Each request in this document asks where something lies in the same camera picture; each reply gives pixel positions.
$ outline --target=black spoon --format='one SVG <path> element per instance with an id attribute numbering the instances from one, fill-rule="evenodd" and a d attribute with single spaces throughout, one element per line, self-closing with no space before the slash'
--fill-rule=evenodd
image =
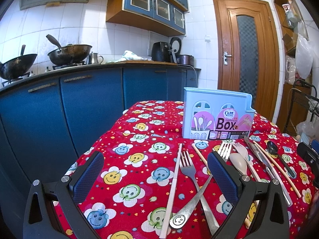
<path id="1" fill-rule="evenodd" d="M 272 141 L 268 141 L 267 142 L 267 148 L 269 150 L 269 152 L 274 155 L 274 156 L 278 156 L 278 158 L 280 159 L 280 161 L 282 162 L 282 164 L 285 166 L 286 170 L 288 171 L 288 173 L 290 174 L 291 177 L 294 177 L 295 174 L 293 173 L 293 171 L 290 169 L 290 167 L 288 166 L 288 164 L 286 164 L 286 162 L 282 159 L 281 155 L 278 154 L 278 147 L 277 145 L 272 142 Z"/>

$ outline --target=table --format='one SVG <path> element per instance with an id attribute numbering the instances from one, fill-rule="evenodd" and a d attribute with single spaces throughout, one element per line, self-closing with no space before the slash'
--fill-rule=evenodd
<path id="1" fill-rule="evenodd" d="M 181 136 L 183 102 L 143 101 L 138 102 L 124 112 L 114 126 L 103 134 L 93 146 L 84 153 L 67 172 L 71 175 L 78 165 L 82 165 L 95 151 L 104 154 L 104 167 L 89 192 L 86 200 L 79 204 L 85 217 L 103 239 L 158 239 L 165 207 L 170 192 L 178 144 L 188 149 L 197 170 L 196 178 L 202 186 L 208 178 L 208 170 L 200 160 L 192 143 L 202 154 L 207 155 L 220 140 L 199 141 L 183 139 Z M 280 154 L 295 172 L 292 178 L 302 194 L 297 198 L 290 184 L 280 174 L 290 197 L 294 202 L 288 208 L 290 237 L 299 231 L 316 188 L 310 167 L 296 154 L 297 141 L 288 134 L 281 134 L 278 127 L 259 114 L 255 114 L 251 130 L 251 140 L 266 148 L 268 140 L 275 142 Z M 239 142 L 247 146 L 243 139 L 224 140 L 228 143 Z M 270 180 L 259 160 L 248 150 L 250 161 L 264 182 Z M 196 189 L 187 176 L 178 173 L 173 213 L 177 213 L 194 195 Z M 231 204 L 225 200 L 218 185 L 212 179 L 204 196 L 217 221 L 221 224 L 231 210 Z M 76 238 L 68 225 L 60 206 L 55 203 L 56 212 L 64 231 L 70 238 Z M 249 217 L 252 219 L 256 208 L 252 204 Z M 243 225 L 237 237 L 245 236 Z M 177 231 L 171 230 L 168 239 L 196 238 L 209 239 L 210 233 L 200 203 L 186 225 Z"/>

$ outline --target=light blue plastic box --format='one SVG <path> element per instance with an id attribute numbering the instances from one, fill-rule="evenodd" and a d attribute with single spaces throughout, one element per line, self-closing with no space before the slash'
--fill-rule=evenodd
<path id="1" fill-rule="evenodd" d="M 238 139 L 243 138 L 245 135 L 249 136 L 252 120 L 254 118 L 255 110 L 251 108 L 252 96 L 248 93 L 242 92 L 233 92 L 233 91 L 225 91 L 225 90 L 212 90 L 212 89 L 203 89 L 203 88 L 184 88 L 184 114 L 183 114 L 183 127 L 182 127 L 182 135 L 183 138 L 190 139 Z M 205 118 L 205 115 L 208 114 L 203 113 L 202 119 L 204 119 L 205 123 L 199 125 L 201 119 L 199 113 L 196 115 L 197 127 L 194 127 L 195 121 L 194 115 L 198 112 L 208 112 L 214 117 L 212 123 L 208 125 L 209 117 Z M 241 125 L 242 121 L 240 118 L 245 115 L 244 119 L 248 119 L 249 121 L 244 123 L 244 126 L 240 126 L 239 130 L 238 126 L 236 126 L 236 122 L 234 120 L 218 118 L 227 115 L 230 112 L 230 115 L 238 116 L 239 125 Z"/>

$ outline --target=chopstick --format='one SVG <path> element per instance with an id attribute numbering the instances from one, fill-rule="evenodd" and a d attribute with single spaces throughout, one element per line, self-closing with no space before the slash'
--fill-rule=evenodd
<path id="1" fill-rule="evenodd" d="M 197 149 L 197 147 L 195 146 L 195 143 L 192 144 L 192 147 L 194 148 L 195 152 L 198 154 L 198 156 L 200 157 L 200 159 L 202 159 L 203 163 L 206 165 L 206 167 L 208 168 L 208 164 L 207 164 L 207 160 L 205 159 L 205 157 L 202 155 L 202 153 Z M 248 218 L 245 219 L 245 225 L 247 228 L 249 228 L 251 222 L 249 221 Z"/>
<path id="2" fill-rule="evenodd" d="M 181 147 L 182 143 L 180 143 L 180 146 L 178 148 L 178 153 L 177 153 L 177 160 L 175 164 L 175 170 L 174 170 L 174 176 L 172 180 L 172 186 L 171 190 L 169 191 L 169 197 L 168 197 L 168 202 L 166 206 L 166 212 L 165 212 L 165 217 L 162 225 L 162 230 L 160 232 L 159 238 L 160 239 L 166 239 L 167 236 L 167 230 L 169 226 L 169 220 L 171 218 L 171 213 L 173 209 L 173 202 L 174 202 L 174 197 L 175 197 L 175 191 L 176 191 L 176 185 L 177 185 L 177 174 L 178 174 L 178 169 L 179 169 L 179 162 L 181 160 Z"/>
<path id="3" fill-rule="evenodd" d="M 258 143 L 256 143 L 256 141 L 253 141 L 253 142 L 264 153 L 264 155 L 266 155 L 269 158 L 269 160 L 272 161 L 272 163 L 279 169 L 279 171 L 285 176 L 287 181 L 290 183 L 290 185 L 292 186 L 293 190 L 296 192 L 297 196 L 299 198 L 301 198 L 300 192 L 298 191 L 298 189 L 294 185 L 294 183 L 291 181 L 289 176 L 286 174 L 286 172 L 279 166 L 279 164 L 274 159 L 272 159 L 272 157 Z"/>

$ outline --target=metal screw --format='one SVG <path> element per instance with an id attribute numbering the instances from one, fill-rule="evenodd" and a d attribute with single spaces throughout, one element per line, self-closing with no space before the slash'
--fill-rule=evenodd
<path id="1" fill-rule="evenodd" d="M 277 179 L 272 179 L 272 182 L 275 184 L 275 185 L 278 185 L 279 184 L 279 181 Z"/>
<path id="2" fill-rule="evenodd" d="M 250 178 L 249 178 L 248 175 L 243 175 L 241 178 L 242 178 L 245 182 L 249 182 L 249 181 L 250 181 Z"/>
<path id="3" fill-rule="evenodd" d="M 36 186 L 36 185 L 38 185 L 39 183 L 40 183 L 39 180 L 35 180 L 32 184 L 33 184 L 33 186 Z"/>
<path id="4" fill-rule="evenodd" d="M 67 176 L 67 175 L 65 175 L 65 176 L 63 176 L 63 177 L 61 178 L 61 181 L 62 181 L 62 182 L 67 182 L 69 179 L 70 179 L 70 177 Z"/>

